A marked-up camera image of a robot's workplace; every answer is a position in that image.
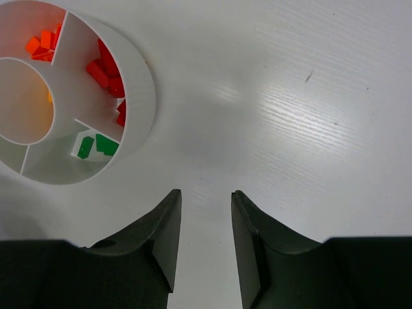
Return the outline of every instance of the lego brick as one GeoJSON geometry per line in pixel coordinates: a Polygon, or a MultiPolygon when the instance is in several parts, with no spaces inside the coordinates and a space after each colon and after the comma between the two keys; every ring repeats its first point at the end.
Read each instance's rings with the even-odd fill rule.
{"type": "Polygon", "coordinates": [[[42,30],[41,32],[41,47],[47,50],[51,49],[55,40],[55,34],[48,30],[42,30]]]}
{"type": "Polygon", "coordinates": [[[45,53],[40,53],[37,55],[33,55],[32,59],[33,60],[40,60],[40,61],[48,61],[51,62],[53,60],[54,52],[53,51],[47,51],[45,53]]]}
{"type": "Polygon", "coordinates": [[[108,50],[106,45],[100,39],[97,41],[97,44],[98,50],[100,52],[100,58],[102,59],[102,64],[107,75],[110,78],[120,77],[120,72],[117,68],[116,62],[113,56],[110,54],[110,51],[108,50]]]}
{"type": "Polygon", "coordinates": [[[116,123],[122,127],[125,126],[126,124],[126,114],[125,113],[120,113],[116,119],[116,123]]]}
{"type": "Polygon", "coordinates": [[[106,89],[109,87],[109,77],[104,72],[100,59],[95,59],[86,66],[87,72],[98,82],[98,84],[106,89]]]}
{"type": "Polygon", "coordinates": [[[32,56],[38,55],[40,53],[45,53],[48,50],[41,47],[41,42],[38,37],[32,37],[26,45],[26,51],[32,56]]]}
{"type": "Polygon", "coordinates": [[[56,49],[57,42],[59,41],[59,37],[60,37],[60,32],[61,32],[61,30],[62,30],[62,24],[57,24],[56,32],[55,32],[55,37],[54,37],[54,40],[53,40],[53,44],[52,44],[52,46],[51,46],[51,48],[52,48],[53,50],[56,49]]]}
{"type": "Polygon", "coordinates": [[[83,160],[86,159],[90,155],[91,147],[93,146],[94,141],[95,139],[90,136],[83,138],[77,156],[83,160]]]}
{"type": "Polygon", "coordinates": [[[113,156],[118,148],[118,143],[108,139],[107,137],[96,134],[96,149],[104,153],[106,156],[113,156]]]}
{"type": "Polygon", "coordinates": [[[124,87],[120,77],[109,79],[109,93],[115,98],[124,98],[124,87]]]}
{"type": "Polygon", "coordinates": [[[120,114],[126,114],[126,99],[117,107],[117,110],[120,114]]]}

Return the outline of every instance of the small dark mark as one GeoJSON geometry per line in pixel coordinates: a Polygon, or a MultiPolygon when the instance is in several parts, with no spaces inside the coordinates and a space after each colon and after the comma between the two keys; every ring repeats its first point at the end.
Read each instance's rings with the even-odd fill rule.
{"type": "Polygon", "coordinates": [[[305,82],[308,82],[313,74],[314,74],[314,69],[311,70],[311,72],[310,72],[308,78],[305,80],[305,82]]]}

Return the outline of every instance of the white circular container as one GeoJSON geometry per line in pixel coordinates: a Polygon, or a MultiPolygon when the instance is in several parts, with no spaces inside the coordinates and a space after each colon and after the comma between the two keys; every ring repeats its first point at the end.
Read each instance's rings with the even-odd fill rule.
{"type": "Polygon", "coordinates": [[[139,51],[122,35],[74,12],[40,1],[0,6],[0,161],[49,184],[87,180],[134,153],[147,138],[156,110],[153,78],[139,51]],[[30,59],[24,49],[41,30],[62,30],[53,61],[30,59]],[[97,40],[111,52],[126,94],[126,124],[115,120],[118,100],[87,73],[99,58],[97,40]],[[48,91],[53,102],[48,102],[48,91]],[[86,130],[119,144],[107,160],[72,155],[86,130]]]}

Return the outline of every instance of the black plastic part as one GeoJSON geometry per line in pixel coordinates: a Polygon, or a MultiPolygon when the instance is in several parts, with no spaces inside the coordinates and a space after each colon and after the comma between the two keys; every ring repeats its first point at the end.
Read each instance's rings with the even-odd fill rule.
{"type": "Polygon", "coordinates": [[[412,308],[412,238],[308,239],[232,194],[244,309],[412,308]]]}
{"type": "Polygon", "coordinates": [[[66,241],[0,242],[0,308],[166,309],[173,291],[182,196],[91,248],[66,241]]]}

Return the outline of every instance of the white table surface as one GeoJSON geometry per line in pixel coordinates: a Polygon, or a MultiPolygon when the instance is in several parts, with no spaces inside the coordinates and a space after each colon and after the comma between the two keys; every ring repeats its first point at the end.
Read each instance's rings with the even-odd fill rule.
{"type": "Polygon", "coordinates": [[[158,111],[139,152],[89,182],[32,183],[2,165],[2,239],[90,246],[179,188],[168,308],[238,309],[236,189],[318,241],[412,233],[409,0],[51,3],[136,44],[158,111]]]}

